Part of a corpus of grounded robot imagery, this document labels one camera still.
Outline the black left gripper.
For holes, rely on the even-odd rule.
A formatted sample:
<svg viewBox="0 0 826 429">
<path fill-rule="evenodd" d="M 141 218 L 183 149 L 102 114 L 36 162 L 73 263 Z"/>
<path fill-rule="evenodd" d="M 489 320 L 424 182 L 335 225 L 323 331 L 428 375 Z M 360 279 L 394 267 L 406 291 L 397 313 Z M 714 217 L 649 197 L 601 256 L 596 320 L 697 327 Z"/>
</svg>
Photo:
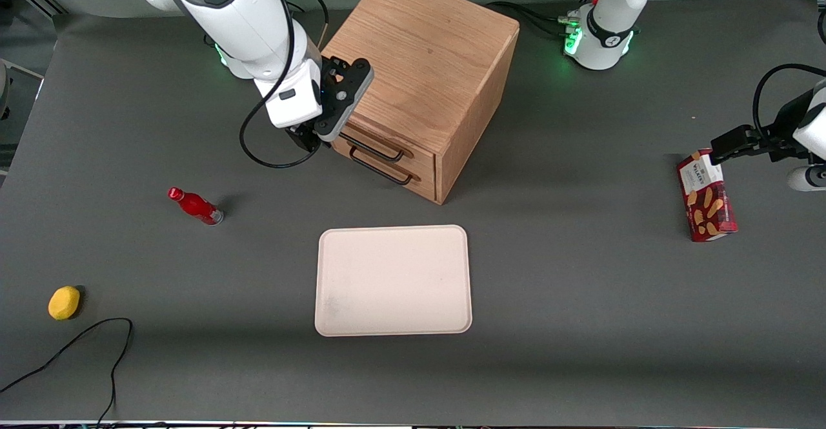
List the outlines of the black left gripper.
<svg viewBox="0 0 826 429">
<path fill-rule="evenodd" d="M 761 154 L 768 146 L 770 161 L 779 162 L 783 159 L 803 159 L 808 161 L 809 151 L 794 140 L 793 134 L 805 118 L 811 100 L 813 89 L 809 89 L 800 96 L 785 103 L 777 112 L 775 121 L 761 129 L 754 126 L 736 126 L 731 131 L 715 138 L 710 153 L 712 165 L 722 165 L 729 159 L 743 155 Z"/>
</svg>

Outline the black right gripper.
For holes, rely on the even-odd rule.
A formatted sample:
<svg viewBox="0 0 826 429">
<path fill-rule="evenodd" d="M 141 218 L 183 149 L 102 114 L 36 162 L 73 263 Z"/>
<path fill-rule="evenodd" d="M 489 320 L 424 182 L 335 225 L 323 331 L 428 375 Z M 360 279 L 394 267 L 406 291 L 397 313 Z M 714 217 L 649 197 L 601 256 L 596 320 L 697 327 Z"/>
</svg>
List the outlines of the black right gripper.
<svg viewBox="0 0 826 429">
<path fill-rule="evenodd" d="M 352 113 L 353 76 L 351 65 L 337 57 L 323 58 L 317 99 L 321 114 L 304 126 L 291 126 L 287 135 L 305 152 L 321 146 L 318 134 L 339 134 Z"/>
</svg>

